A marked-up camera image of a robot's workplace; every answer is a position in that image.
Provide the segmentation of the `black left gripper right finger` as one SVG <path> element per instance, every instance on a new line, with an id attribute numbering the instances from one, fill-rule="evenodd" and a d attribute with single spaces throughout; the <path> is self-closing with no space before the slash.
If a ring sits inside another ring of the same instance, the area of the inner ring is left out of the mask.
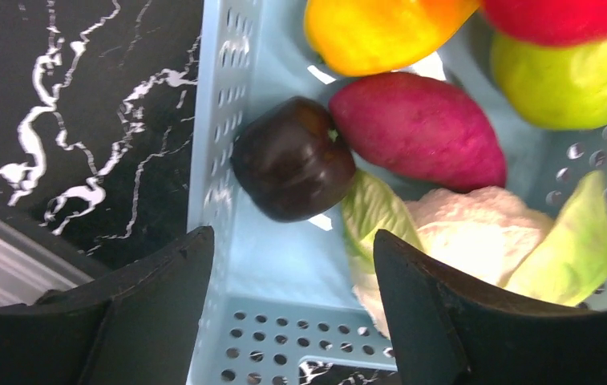
<path id="1" fill-rule="evenodd" d="M 374 265 L 405 384 L 607 384 L 607 311 L 487 284 L 393 233 Z"/>

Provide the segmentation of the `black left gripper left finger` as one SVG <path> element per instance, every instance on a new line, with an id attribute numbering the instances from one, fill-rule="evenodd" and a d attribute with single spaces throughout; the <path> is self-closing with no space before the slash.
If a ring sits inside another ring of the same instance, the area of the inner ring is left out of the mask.
<path id="1" fill-rule="evenodd" d="M 0 384 L 183 384 L 212 270 L 214 232 L 41 302 L 0 307 Z"/>

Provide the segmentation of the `light blue plastic basket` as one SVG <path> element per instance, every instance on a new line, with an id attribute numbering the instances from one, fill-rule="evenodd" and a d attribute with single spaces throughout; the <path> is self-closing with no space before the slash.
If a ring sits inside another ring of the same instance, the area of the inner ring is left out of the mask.
<path id="1" fill-rule="evenodd" d="M 234 136 L 294 95 L 325 103 L 346 79 L 322 66 L 303 35 L 303 1 L 204 4 L 188 226 L 211 225 L 211 286 L 191 384 L 403 383 L 391 341 L 351 291 L 338 209 L 280 224 L 264 216 L 229 164 Z M 557 213 L 579 179 L 605 174 L 607 125 L 550 132 L 525 123 L 488 70 L 492 29 L 479 16 L 412 71 L 465 89 L 485 110 L 508 161 L 509 188 Z M 607 311 L 607 282 L 577 308 Z"/>

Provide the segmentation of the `dark toy plum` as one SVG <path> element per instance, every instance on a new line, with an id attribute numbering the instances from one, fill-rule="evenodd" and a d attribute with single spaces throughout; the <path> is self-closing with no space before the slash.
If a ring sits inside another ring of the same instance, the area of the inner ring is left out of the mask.
<path id="1" fill-rule="evenodd" d="M 253 203 L 278 222 L 305 221 L 332 208 L 349 192 L 357 172 L 330 113 L 302 96 L 244 128 L 230 163 Z"/>

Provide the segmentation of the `green toy pear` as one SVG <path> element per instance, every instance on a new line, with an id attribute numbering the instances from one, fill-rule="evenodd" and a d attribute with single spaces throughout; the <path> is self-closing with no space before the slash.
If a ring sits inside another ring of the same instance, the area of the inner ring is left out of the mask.
<path id="1" fill-rule="evenodd" d="M 501 93 L 530 124 L 551 130 L 607 124 L 607 39 L 546 47 L 496 32 L 490 68 Z"/>

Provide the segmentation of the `red toy apple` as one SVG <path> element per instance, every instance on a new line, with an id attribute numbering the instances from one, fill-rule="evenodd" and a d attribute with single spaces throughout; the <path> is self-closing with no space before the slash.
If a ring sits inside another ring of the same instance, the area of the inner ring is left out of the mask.
<path id="1" fill-rule="evenodd" d="M 607 39 L 607 0 L 487 0 L 499 31 L 523 42 L 562 47 Z"/>

